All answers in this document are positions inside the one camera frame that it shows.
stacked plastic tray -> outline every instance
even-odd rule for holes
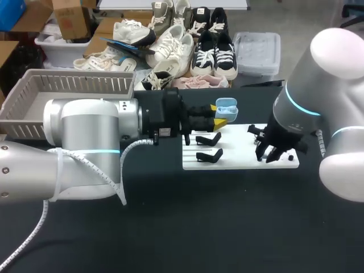
[[[239,73],[253,77],[278,74],[280,65],[278,34],[238,32],[233,42]]]

black holder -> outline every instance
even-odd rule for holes
[[[213,139],[204,138],[203,136],[197,136],[196,142],[197,145],[200,145],[199,143],[201,143],[202,145],[214,147],[220,139],[221,139],[221,132],[218,132]]]
[[[218,162],[223,153],[224,152],[222,149],[219,149],[214,155],[208,155],[204,154],[203,152],[197,152],[196,153],[197,162],[202,161],[215,164],[216,162]]]

white plastic basket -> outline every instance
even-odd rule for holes
[[[46,139],[43,111],[47,101],[127,100],[133,95],[134,80],[130,72],[29,69],[0,108],[0,126],[14,139]]]
[[[73,61],[83,58],[87,46],[90,44],[53,44],[43,42],[45,35],[39,34],[35,38],[35,44],[41,46],[47,55],[48,61],[54,67],[73,67]]]

blue box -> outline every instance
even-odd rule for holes
[[[24,0],[0,0],[0,31],[10,31],[26,8]]]

sneaker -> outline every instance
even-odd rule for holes
[[[134,90],[161,90],[171,83],[179,70],[177,59],[163,60],[135,86]]]
[[[153,68],[157,63],[168,58],[173,51],[174,39],[181,40],[183,34],[184,28],[179,24],[167,29],[149,48],[150,50],[155,51],[155,54],[146,55],[147,64]]]
[[[175,58],[180,62],[180,71],[176,76],[176,78],[179,78],[185,75],[189,69],[195,43],[191,34],[184,35],[180,41],[174,39],[174,42],[173,50],[168,58]]]
[[[100,59],[113,59],[113,60],[119,60],[120,58],[123,58],[123,54],[112,48],[107,46],[105,48],[104,51],[102,52],[98,52],[98,53],[92,53],[90,55],[88,55],[85,59],[89,59],[91,56],[95,57],[95,58],[100,58]]]
[[[223,8],[217,7],[211,15],[210,32],[218,36],[222,31],[229,33],[228,17]]]
[[[191,62],[192,76],[212,75],[214,68],[214,39],[212,34],[205,30],[196,44],[195,53]]]
[[[192,10],[191,29],[188,33],[194,38],[199,38],[204,30],[210,27],[210,10],[207,7],[198,7]]]
[[[227,32],[220,33],[215,45],[215,76],[225,76],[229,81],[238,75],[234,44]]]
[[[191,5],[189,0],[178,0],[175,4],[171,24],[180,24],[184,26],[185,31],[190,28],[191,23]]]
[[[164,2],[153,2],[153,17],[148,28],[154,30],[157,36],[163,34],[171,26],[173,1],[164,0]]]
[[[172,81],[171,87],[179,89],[201,89],[201,88],[228,88],[229,83],[225,76],[214,77],[211,75],[190,78],[178,78]]]
[[[87,59],[77,59],[73,61],[73,67],[82,71],[120,71],[116,60],[107,58],[97,58],[90,56]]]
[[[113,39],[135,47],[149,46],[155,39],[153,30],[135,20],[124,19],[121,23],[114,24]]]

